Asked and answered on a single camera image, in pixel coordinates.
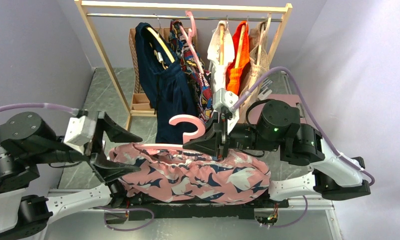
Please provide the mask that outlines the pink patterned shorts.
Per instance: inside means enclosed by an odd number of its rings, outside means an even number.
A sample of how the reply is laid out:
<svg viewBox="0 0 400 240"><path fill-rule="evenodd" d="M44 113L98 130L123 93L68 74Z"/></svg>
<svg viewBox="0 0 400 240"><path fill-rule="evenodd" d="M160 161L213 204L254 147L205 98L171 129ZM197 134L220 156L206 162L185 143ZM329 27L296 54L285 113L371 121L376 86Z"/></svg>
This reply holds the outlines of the pink patterned shorts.
<svg viewBox="0 0 400 240"><path fill-rule="evenodd" d="M140 168L120 177L128 197L144 193L165 203L199 198L241 205L258 198L270 185L266 163L233 150L223 160L213 160L199 152L141 149L129 143L113 148L109 157Z"/></svg>

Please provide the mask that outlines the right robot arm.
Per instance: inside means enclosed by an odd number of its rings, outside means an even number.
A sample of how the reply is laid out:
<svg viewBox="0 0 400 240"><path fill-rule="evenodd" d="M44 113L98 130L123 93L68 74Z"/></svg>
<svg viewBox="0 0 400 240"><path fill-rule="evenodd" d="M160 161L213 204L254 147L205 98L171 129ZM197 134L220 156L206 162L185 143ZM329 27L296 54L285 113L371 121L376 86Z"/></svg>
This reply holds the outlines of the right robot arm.
<svg viewBox="0 0 400 240"><path fill-rule="evenodd" d="M300 121L299 109L276 99L256 102L262 110L255 124L238 123L226 130L224 114L212 118L205 134L183 145L186 150L201 152L219 160L229 150L279 151L280 160L312 171L301 177L272 181L258 192L261 206L304 195L320 195L326 200L345 201L368 196L370 183L363 178L364 160L349 158L330 147L324 135Z"/></svg>

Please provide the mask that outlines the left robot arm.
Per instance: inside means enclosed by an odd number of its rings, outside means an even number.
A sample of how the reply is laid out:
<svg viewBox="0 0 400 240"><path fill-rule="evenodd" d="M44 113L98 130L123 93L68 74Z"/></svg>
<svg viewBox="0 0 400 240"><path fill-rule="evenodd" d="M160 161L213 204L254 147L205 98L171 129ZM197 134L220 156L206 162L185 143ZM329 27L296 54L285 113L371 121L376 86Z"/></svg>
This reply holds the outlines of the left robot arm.
<svg viewBox="0 0 400 240"><path fill-rule="evenodd" d="M40 115L29 111L0 125L0 240L33 236L86 209L125 204L126 193L118 179L139 167L109 161L103 149L104 135L114 143L142 141L103 111L80 111L70 118L63 136L57 136ZM100 184L58 197L26 195L30 183L40 176L38 166L55 163L87 163Z"/></svg>

